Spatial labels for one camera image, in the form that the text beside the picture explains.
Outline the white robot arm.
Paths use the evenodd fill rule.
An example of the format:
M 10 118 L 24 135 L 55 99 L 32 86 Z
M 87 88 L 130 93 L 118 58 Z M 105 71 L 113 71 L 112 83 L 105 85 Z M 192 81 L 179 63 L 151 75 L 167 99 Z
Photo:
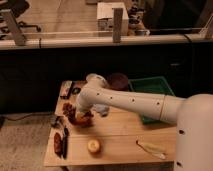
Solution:
M 86 113 L 94 104 L 105 104 L 176 125 L 174 171 L 213 171 L 213 95 L 188 98 L 115 91 L 101 76 L 82 87 L 76 107 Z

